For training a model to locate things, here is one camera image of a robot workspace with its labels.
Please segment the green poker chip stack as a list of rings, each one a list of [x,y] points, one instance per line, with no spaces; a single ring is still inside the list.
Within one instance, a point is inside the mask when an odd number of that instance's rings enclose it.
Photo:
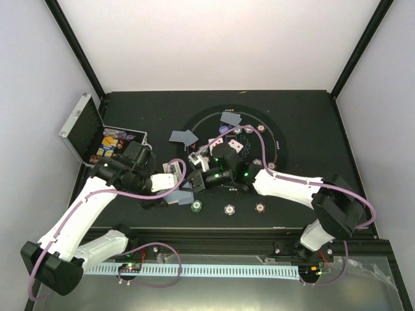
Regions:
[[[194,200],[191,204],[191,211],[193,213],[199,213],[202,210],[202,202],[200,200]]]

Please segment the blue playing card deck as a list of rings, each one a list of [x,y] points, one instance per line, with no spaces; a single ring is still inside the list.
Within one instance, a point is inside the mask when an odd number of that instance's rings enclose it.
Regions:
[[[194,195],[192,192],[176,190],[162,198],[161,206],[166,207],[172,204],[186,205],[194,202]]]

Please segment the blue white poker chip stack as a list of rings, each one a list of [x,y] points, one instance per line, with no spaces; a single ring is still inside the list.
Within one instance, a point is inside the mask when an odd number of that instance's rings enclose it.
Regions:
[[[235,213],[235,207],[233,205],[226,205],[224,207],[224,213],[228,216],[231,216]]]

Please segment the purple round button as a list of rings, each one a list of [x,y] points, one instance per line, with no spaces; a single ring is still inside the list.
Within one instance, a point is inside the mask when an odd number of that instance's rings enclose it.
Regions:
[[[219,133],[222,134],[222,133],[227,132],[228,130],[229,130],[229,128],[227,126],[221,126],[219,128]]]

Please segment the red brown poker chip stack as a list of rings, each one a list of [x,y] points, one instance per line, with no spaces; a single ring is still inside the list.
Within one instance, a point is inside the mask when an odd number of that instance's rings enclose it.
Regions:
[[[264,204],[262,204],[262,203],[257,203],[257,204],[255,205],[255,211],[256,211],[257,213],[263,213],[263,212],[265,212],[265,210],[266,210],[266,207],[265,207],[265,205],[264,205]]]

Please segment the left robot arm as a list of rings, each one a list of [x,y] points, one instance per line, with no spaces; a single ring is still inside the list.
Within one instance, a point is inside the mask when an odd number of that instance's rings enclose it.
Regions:
[[[174,174],[143,170],[151,153],[148,146],[132,142],[124,152],[100,158],[61,219],[39,241],[24,244],[20,253],[30,275],[28,294],[31,299],[35,281],[60,295],[67,295],[85,272],[106,259],[118,254],[131,259],[138,254],[139,242],[128,236],[121,226],[87,244],[81,241],[117,196],[160,200],[161,191],[174,188],[178,182]]]

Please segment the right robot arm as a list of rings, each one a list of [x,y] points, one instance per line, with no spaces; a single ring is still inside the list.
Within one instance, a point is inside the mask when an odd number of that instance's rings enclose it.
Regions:
[[[364,212],[363,204],[339,176],[326,183],[323,178],[276,172],[265,165],[244,162],[227,143],[215,146],[211,155],[213,168],[200,152],[187,157],[196,167],[186,179],[192,184],[193,192],[231,183],[239,191],[282,198],[314,211],[316,220],[303,229],[292,246],[294,256],[300,261],[311,260],[322,246],[336,239],[348,240],[358,227]]]

